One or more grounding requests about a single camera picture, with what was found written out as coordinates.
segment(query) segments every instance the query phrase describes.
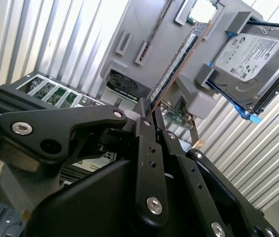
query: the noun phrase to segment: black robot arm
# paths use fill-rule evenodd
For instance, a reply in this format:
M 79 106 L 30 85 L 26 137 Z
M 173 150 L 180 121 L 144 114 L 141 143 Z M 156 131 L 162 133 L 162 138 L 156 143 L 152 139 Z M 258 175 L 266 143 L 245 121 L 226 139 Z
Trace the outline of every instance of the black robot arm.
M 63 166 L 117 160 L 60 188 Z M 0 116 L 0 188 L 25 237 L 279 237 L 200 151 L 182 150 L 146 100 Z

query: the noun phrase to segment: corrugated metal wall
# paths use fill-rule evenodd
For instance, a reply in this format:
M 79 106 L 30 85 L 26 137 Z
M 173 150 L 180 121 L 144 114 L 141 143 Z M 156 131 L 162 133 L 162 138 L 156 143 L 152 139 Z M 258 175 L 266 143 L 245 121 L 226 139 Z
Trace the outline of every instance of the corrugated metal wall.
M 101 62 L 128 1 L 0 0 L 0 85 L 39 70 L 96 95 Z M 244 1 L 279 23 L 279 0 Z M 117 99 L 106 92 L 103 97 L 113 104 Z M 255 206 L 266 209 L 279 198 L 279 95 L 259 125 L 216 98 L 209 118 L 198 120 L 202 150 Z
M 90 93 L 128 0 L 0 0 L 0 85 L 39 70 Z
M 264 19 L 279 23 L 279 0 L 244 0 Z M 201 150 L 257 208 L 279 199 L 279 94 L 260 116 L 245 121 L 221 96 L 209 117 L 198 120 Z

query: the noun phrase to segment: hole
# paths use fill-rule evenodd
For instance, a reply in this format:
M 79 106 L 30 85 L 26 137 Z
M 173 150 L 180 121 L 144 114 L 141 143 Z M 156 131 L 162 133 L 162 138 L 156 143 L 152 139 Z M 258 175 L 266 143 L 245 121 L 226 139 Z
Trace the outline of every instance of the hole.
M 61 145 L 59 142 L 52 139 L 45 139 L 40 143 L 40 148 L 48 154 L 58 154 L 61 151 Z
M 149 151 L 151 151 L 152 153 L 156 152 L 156 150 L 153 147 L 149 147 Z
M 28 127 L 27 126 L 25 126 L 25 125 L 18 125 L 17 126 L 17 129 L 19 129 L 19 130 L 21 130 L 21 131 L 27 131 L 28 130 Z
M 157 164 L 154 163 L 153 161 L 149 162 L 149 164 L 150 164 L 150 166 L 151 166 L 152 168 L 156 168 L 156 167 L 157 167 Z
M 253 230 L 255 231 L 255 233 L 257 233 L 257 235 L 259 237 L 264 237 L 264 234 L 263 234 L 262 230 L 259 227 L 255 226 L 255 227 L 253 227 Z

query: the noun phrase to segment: black metal bracket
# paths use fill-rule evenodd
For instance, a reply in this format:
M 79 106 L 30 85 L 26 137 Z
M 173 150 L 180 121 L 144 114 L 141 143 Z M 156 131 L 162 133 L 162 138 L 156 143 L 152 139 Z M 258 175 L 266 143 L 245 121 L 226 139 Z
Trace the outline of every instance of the black metal bracket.
M 0 116 L 0 159 L 55 176 L 65 161 L 90 155 L 83 150 L 87 138 L 97 142 L 105 129 L 122 128 L 126 122 L 123 112 L 111 105 L 6 113 Z
M 192 149 L 187 157 L 197 164 L 215 205 L 235 236 L 267 237 L 267 230 L 279 236 L 261 211 L 255 209 L 201 151 Z

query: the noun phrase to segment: electronic component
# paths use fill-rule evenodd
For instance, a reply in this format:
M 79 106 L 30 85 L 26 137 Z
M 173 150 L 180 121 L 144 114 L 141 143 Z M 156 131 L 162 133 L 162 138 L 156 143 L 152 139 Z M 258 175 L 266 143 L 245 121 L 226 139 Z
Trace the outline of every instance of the electronic component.
M 147 97 L 150 90 L 146 86 L 114 70 L 110 71 L 106 87 L 124 99 L 136 103 L 139 98 Z
M 196 42 L 200 42 L 208 30 L 208 23 L 195 23 L 185 40 L 181 43 L 171 63 L 158 81 L 157 85 L 150 92 L 148 99 L 151 101 L 151 108 L 154 109 L 160 102 L 161 97 L 172 85 L 183 69 L 184 63 L 191 57 L 191 50 Z
M 263 112 L 279 92 L 279 27 L 247 24 L 211 67 L 218 73 L 210 85 L 248 112 Z

